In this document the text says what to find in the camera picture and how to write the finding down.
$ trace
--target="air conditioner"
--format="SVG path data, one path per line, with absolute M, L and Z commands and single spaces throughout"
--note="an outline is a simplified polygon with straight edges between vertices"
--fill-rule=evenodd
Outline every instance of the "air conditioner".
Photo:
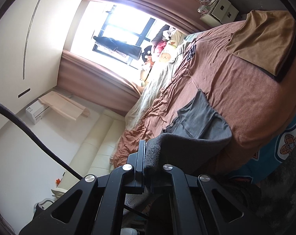
M 26 115 L 31 120 L 31 122 L 37 124 L 37 122 L 41 120 L 43 116 L 49 112 L 50 109 L 50 106 L 42 104 L 39 100 L 37 100 L 28 108 L 26 108 Z

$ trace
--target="gray fabric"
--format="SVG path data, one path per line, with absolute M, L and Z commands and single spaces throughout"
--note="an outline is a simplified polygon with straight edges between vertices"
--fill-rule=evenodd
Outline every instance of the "gray fabric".
M 208 104 L 201 90 L 177 113 L 165 133 L 147 142 L 145 175 L 158 172 L 165 163 L 192 174 L 232 138 L 230 127 Z
M 142 194 L 126 194 L 125 205 L 142 212 L 145 207 L 155 201 L 160 195 L 152 194 L 146 187 Z M 137 215 L 126 209 L 123 211 L 122 227 L 128 226 Z

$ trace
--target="white leather couch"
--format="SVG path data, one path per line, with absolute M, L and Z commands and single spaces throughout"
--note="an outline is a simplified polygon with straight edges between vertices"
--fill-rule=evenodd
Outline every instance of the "white leather couch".
M 109 174 L 114 169 L 110 164 L 110 156 L 124 130 L 124 117 L 105 109 L 69 166 L 82 177 L 87 174 L 94 174 L 97 177 Z M 61 182 L 52 189 L 52 192 L 59 198 L 77 182 L 78 179 L 66 171 Z

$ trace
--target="white cabinet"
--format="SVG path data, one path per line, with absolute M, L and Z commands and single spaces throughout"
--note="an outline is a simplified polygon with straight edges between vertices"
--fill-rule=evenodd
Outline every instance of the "white cabinet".
M 200 19 L 211 27 L 233 22 L 238 10 L 228 0 L 212 0 L 211 9 Z
M 80 2 L 16 0 L 1 18 L 0 102 L 12 112 L 56 85 L 64 42 Z M 0 115 L 0 128 L 6 121 Z

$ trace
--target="dark carpet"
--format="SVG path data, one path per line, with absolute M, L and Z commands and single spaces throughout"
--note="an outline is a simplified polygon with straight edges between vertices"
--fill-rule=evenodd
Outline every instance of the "dark carpet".
M 296 147 L 260 187 L 261 205 L 257 215 L 276 235 L 296 235 Z

